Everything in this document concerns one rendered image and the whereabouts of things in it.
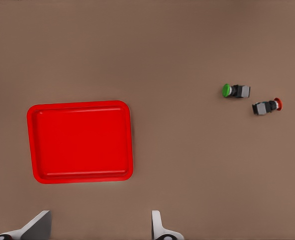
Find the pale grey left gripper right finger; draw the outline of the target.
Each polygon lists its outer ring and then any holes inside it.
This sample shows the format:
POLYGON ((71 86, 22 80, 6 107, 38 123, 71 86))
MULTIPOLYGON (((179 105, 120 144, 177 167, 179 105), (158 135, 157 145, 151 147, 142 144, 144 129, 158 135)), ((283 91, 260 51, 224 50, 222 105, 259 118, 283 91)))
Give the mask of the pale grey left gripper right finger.
POLYGON ((163 227, 159 210, 151 211, 151 239, 152 240, 184 240, 184 236, 176 231, 163 227))

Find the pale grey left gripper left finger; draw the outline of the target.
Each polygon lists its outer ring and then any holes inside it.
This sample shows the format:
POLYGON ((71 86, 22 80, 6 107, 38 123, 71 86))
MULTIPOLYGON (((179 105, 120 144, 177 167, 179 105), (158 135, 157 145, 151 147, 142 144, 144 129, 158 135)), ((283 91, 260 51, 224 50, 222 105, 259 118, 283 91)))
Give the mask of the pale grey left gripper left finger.
POLYGON ((43 210, 20 229, 0 234, 0 240, 49 240, 52 232, 52 212, 43 210))

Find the red plastic tray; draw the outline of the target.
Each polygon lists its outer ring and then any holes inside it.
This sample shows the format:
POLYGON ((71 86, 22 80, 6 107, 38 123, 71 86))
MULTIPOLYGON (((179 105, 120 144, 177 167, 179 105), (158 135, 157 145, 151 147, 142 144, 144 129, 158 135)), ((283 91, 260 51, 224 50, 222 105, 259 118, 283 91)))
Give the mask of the red plastic tray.
POLYGON ((26 119, 39 183, 119 182, 132 176, 131 112, 125 102, 37 104, 26 119))

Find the green push-button switch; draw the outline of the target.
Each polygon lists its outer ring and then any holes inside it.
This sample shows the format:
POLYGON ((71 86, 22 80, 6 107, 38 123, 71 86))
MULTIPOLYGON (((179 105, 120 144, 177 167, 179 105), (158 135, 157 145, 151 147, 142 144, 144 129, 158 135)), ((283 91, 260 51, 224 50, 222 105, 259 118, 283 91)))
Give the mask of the green push-button switch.
POLYGON ((249 98, 251 87, 247 85, 230 85, 226 83, 222 88, 224 98, 249 98))

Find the red push-button switch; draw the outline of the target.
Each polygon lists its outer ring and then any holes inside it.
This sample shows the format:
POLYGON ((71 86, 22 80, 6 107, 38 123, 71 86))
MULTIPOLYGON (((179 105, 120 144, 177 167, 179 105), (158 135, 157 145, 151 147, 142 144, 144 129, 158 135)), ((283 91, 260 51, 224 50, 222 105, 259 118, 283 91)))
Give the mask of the red push-button switch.
POLYGON ((266 115, 273 111, 281 111, 283 109, 283 102, 276 97, 273 100, 257 102, 252 105, 253 113, 257 116, 266 115))

